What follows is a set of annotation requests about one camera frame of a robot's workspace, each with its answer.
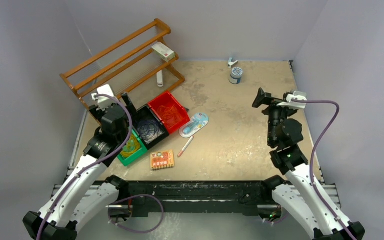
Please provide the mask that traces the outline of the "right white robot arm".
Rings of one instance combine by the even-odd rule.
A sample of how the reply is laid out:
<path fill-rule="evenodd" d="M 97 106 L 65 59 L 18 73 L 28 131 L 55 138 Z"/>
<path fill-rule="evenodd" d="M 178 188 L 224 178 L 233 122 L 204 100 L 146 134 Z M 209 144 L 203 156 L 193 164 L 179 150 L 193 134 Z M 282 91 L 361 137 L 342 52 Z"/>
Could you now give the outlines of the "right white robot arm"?
<path fill-rule="evenodd" d="M 258 89 L 252 107 L 266 106 L 262 114 L 268 116 L 270 158 L 282 174 L 263 181 L 260 196 L 286 210 L 312 240 L 361 240 L 366 233 L 363 225 L 342 212 L 314 175 L 316 151 L 307 159 L 299 147 L 303 125 L 292 116 L 309 103 L 304 92 L 286 92 L 276 98 Z"/>

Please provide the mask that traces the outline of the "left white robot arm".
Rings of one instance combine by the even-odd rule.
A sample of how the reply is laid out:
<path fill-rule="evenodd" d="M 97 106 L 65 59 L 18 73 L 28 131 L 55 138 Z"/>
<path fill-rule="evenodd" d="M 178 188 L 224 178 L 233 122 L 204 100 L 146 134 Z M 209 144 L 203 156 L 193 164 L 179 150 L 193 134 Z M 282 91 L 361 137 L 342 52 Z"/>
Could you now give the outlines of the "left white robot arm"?
<path fill-rule="evenodd" d="M 111 177 L 97 193 L 85 196 L 133 133 L 132 116 L 117 97 L 108 93 L 96 93 L 93 97 L 98 103 L 95 109 L 101 114 L 98 118 L 101 126 L 57 193 L 39 211 L 29 211 L 22 220 L 34 240 L 75 240 L 101 209 L 113 202 L 122 205 L 129 199 L 129 191 L 121 186 L 118 177 Z"/>

